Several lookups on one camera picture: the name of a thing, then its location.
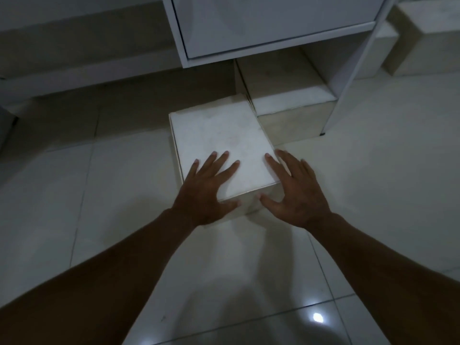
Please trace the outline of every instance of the person's left arm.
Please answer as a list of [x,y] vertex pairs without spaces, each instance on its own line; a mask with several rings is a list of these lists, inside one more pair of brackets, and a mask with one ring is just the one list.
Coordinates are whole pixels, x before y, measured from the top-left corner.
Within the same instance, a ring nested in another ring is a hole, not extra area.
[[0,344],[121,344],[166,264],[196,226],[238,203],[217,190],[239,162],[217,174],[228,152],[196,160],[170,209],[152,223],[0,309]]

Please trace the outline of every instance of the person's right hand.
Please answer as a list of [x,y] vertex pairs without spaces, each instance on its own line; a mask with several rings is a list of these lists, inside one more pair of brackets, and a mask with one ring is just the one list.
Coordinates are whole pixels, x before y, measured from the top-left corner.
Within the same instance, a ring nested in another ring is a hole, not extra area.
[[276,202],[266,194],[259,194],[262,205],[278,219],[305,229],[309,223],[332,214],[310,165],[286,151],[277,149],[275,152],[286,163],[291,175],[272,156],[265,154],[267,163],[281,181],[284,198]]

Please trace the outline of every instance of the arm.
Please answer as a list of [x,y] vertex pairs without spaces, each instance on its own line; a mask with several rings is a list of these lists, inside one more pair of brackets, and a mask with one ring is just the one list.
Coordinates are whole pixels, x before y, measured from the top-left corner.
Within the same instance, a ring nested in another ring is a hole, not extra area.
[[121,344],[180,244],[238,206],[216,195],[239,162],[217,174],[228,152],[216,155],[198,172],[193,163],[173,207],[152,223],[1,308],[0,344]]
[[396,253],[330,211],[313,169],[277,150],[266,155],[282,202],[260,196],[277,218],[307,229],[329,252],[392,344],[460,343],[460,283]]

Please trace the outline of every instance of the tiled floor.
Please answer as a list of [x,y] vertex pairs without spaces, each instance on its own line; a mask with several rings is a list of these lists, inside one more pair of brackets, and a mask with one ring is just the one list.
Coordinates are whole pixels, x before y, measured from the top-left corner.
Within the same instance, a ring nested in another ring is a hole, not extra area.
[[[218,63],[15,107],[0,155],[0,305],[170,206],[167,114],[233,94],[232,75]],[[354,82],[325,136],[283,147],[352,224],[460,280],[458,97],[460,73],[381,72]],[[125,344],[170,341],[388,343],[324,248],[267,211],[198,228],[175,253]]]

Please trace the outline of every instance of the cabinet door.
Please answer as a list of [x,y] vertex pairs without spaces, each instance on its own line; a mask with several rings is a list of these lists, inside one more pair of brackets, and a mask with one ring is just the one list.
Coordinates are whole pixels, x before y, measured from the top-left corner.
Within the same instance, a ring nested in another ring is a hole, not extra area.
[[172,0],[187,57],[371,22],[384,0]]

